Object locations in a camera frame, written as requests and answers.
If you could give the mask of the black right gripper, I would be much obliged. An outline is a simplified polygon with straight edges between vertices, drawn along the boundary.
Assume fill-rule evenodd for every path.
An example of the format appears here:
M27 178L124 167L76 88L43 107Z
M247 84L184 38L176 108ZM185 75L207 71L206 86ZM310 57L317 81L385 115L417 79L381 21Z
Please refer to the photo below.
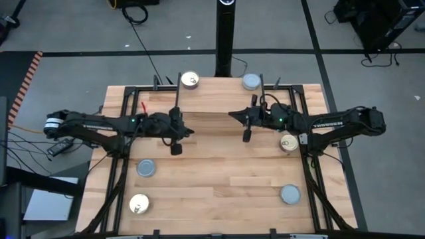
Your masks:
M236 121L241 123L245 130L243 131L242 141L248 143L252 136L252 119L249 116L256 109L258 96L253 94L250 100L250 106L244 110L229 112L229 116L234 118ZM270 110L265 107L260 107L260 127L265 128L286 128L289 111L291 110L288 106L272 105Z

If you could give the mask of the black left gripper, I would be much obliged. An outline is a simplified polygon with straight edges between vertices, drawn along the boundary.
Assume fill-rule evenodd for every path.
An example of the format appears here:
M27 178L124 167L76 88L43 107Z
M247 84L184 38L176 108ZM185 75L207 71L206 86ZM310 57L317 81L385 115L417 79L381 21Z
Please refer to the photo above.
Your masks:
M170 110L170 115L164 113L154 113L149 116L149 137L171 138L170 151L172 155L180 155L183 152L183 146L180 140L190 137L194 131L185 126L183 114L179 107Z

